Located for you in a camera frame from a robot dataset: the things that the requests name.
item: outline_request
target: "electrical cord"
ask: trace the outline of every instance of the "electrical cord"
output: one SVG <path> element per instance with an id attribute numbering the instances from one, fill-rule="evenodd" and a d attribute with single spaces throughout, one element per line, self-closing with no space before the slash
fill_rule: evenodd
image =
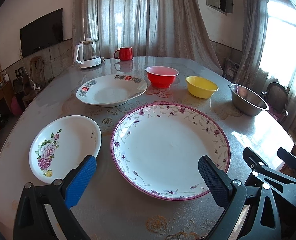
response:
<path id="1" fill-rule="evenodd" d="M 50 57 L 50 69 L 51 69 L 52 76 L 54 77 L 54 72 L 52 71 L 50 47 L 48 47 L 48 49 L 49 49 L 49 57 Z"/>
<path id="2" fill-rule="evenodd" d="M 28 76 L 29 80 L 35 85 L 35 82 L 31 80 L 30 76 L 29 76 L 28 73 L 27 73 L 27 70 L 26 70 L 26 68 L 25 68 L 25 64 L 24 64 L 24 61 L 23 61 L 23 58 L 22 58 L 22 57 L 21 57 L 21 62 L 23 63 L 24 70 L 25 70 L 26 75 Z"/>
<path id="3" fill-rule="evenodd" d="M 71 48 L 69 48 L 68 50 L 66 50 L 64 53 L 62 53 L 62 54 L 60 54 L 58 57 L 55 57 L 55 58 L 51 58 L 51 59 L 45 59 L 44 61 L 52 61 L 52 60 L 54 60 L 54 59 L 56 59 L 56 58 L 59 58 L 59 57 L 61 57 L 62 55 L 64 55 L 67 51 L 69 51 Z"/>

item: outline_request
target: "tiled wall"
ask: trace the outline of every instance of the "tiled wall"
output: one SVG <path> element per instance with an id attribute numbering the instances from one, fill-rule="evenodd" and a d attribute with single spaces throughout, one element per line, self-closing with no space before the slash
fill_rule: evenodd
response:
<path id="1" fill-rule="evenodd" d="M 241 62 L 242 52 L 240 50 L 233 49 L 231 47 L 228 47 L 226 45 L 223 45 L 215 41 L 211 41 L 211 44 L 214 48 L 214 51 L 217 55 L 217 58 L 219 60 L 219 63 L 222 69 L 224 69 L 225 67 L 226 58 L 229 58 L 238 64 Z"/>
<path id="2" fill-rule="evenodd" d="M 51 78 L 58 76 L 65 68 L 73 65 L 71 39 L 53 45 L 49 48 L 42 49 L 23 58 L 23 60 L 19 60 L 10 65 L 4 70 L 8 73 L 10 80 L 13 81 L 16 78 L 15 70 L 22 67 L 23 63 L 27 73 L 29 74 L 30 60 L 35 56 L 41 56 L 45 62 L 44 73 L 46 83 L 48 83 Z"/>

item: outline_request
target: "television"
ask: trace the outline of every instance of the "television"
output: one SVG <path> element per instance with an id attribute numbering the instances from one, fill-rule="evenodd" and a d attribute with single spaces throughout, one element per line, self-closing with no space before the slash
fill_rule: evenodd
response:
<path id="1" fill-rule="evenodd" d="M 40 17 L 21 28 L 20 32 L 23 57 L 63 41 L 63 9 Z"/>

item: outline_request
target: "blue gripper pad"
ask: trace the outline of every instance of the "blue gripper pad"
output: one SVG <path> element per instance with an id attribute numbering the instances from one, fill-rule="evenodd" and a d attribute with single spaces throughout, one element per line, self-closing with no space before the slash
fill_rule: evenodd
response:
<path id="1" fill-rule="evenodd" d="M 65 190 L 65 204 L 68 209 L 77 205 L 83 195 L 91 177 L 96 171 L 96 158 L 89 156 L 89 159 L 82 165 L 82 167 L 80 167 L 81 165 L 82 163 L 76 169 L 79 169 L 79 171 L 77 171 L 77 174 Z"/>
<path id="2" fill-rule="evenodd" d="M 228 175 L 219 170 L 208 156 L 202 156 L 198 162 L 198 169 L 207 184 L 216 204 L 227 208 L 232 195 L 232 186 Z"/>

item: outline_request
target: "mug handle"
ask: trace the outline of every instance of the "mug handle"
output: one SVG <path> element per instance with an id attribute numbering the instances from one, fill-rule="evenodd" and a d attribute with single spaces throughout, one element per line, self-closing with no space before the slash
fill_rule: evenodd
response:
<path id="1" fill-rule="evenodd" d="M 117 66 L 116 66 L 116 64 L 119 64 L 119 63 L 115 63 L 115 69 L 117 70 L 117 71 L 120 71 L 120 65 L 119 65 L 119 69 L 117 69 Z"/>
<path id="2" fill-rule="evenodd" d="M 119 59 L 119 57 L 115 57 L 117 51 L 119 51 L 119 53 L 120 53 L 120 50 L 116 50 L 116 51 L 115 51 L 115 54 L 113 54 L 113 58 L 114 58 L 114 59 Z"/>

